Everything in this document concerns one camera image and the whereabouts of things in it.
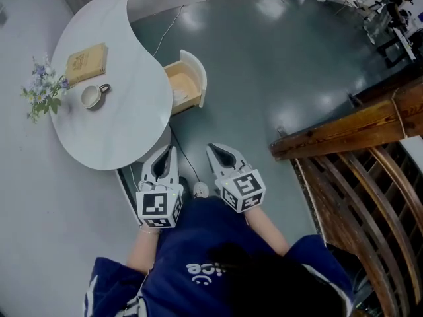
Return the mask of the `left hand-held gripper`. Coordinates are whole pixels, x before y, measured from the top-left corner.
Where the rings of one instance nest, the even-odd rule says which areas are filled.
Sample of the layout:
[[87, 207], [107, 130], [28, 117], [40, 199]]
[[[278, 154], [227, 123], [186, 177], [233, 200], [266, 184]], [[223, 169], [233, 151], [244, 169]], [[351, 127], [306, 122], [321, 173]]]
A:
[[182, 210], [184, 191], [174, 145], [161, 147], [144, 162], [138, 186], [136, 204], [141, 223], [153, 229], [174, 228]]

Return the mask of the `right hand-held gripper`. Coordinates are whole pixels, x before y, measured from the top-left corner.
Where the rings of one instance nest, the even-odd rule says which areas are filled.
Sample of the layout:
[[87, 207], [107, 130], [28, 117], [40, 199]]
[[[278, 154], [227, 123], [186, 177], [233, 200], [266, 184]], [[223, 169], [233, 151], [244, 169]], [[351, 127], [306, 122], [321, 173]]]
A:
[[206, 154], [217, 178], [215, 184], [220, 197], [230, 208], [243, 213], [263, 203], [266, 186], [258, 169], [246, 166], [236, 170], [237, 165], [239, 168], [245, 165], [245, 158], [239, 151], [221, 143], [208, 143]]

